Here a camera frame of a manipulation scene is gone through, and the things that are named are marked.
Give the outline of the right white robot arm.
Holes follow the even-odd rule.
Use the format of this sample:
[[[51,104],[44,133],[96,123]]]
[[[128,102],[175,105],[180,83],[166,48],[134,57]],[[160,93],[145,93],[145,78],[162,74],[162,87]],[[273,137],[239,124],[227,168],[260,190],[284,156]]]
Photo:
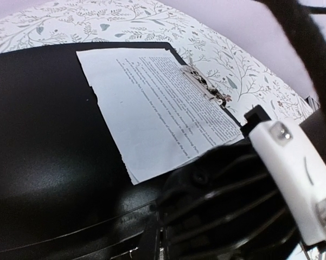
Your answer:
[[[299,1],[260,1],[280,24],[302,60],[318,94],[326,120],[326,40]]]

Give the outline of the black clip folder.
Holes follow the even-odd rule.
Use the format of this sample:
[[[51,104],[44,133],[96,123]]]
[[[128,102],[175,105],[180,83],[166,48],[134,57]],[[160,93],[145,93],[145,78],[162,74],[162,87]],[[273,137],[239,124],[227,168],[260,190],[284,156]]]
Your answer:
[[[159,259],[155,202],[168,174],[134,185],[73,43],[0,54],[0,259]]]

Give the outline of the printed paper sheet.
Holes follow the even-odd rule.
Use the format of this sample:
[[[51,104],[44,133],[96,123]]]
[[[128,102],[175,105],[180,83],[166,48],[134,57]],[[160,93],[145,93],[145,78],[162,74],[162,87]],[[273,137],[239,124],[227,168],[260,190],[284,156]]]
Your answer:
[[[133,184],[241,138],[220,100],[188,79],[165,49],[77,51],[101,114]]]

